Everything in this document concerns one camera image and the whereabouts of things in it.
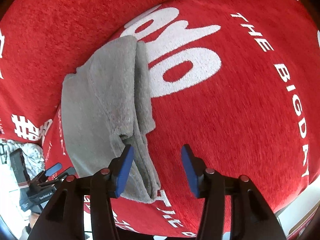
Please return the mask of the person's left hand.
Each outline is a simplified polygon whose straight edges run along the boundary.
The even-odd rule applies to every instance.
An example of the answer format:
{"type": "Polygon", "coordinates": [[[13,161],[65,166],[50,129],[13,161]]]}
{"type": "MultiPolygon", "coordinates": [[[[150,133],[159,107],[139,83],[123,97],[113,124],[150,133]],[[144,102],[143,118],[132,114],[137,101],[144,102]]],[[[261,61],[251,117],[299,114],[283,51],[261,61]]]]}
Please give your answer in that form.
{"type": "Polygon", "coordinates": [[[39,214],[38,213],[31,213],[29,216],[29,224],[24,228],[26,233],[29,235],[32,228],[34,227],[35,223],[37,222],[38,218],[39,218],[39,214]]]}

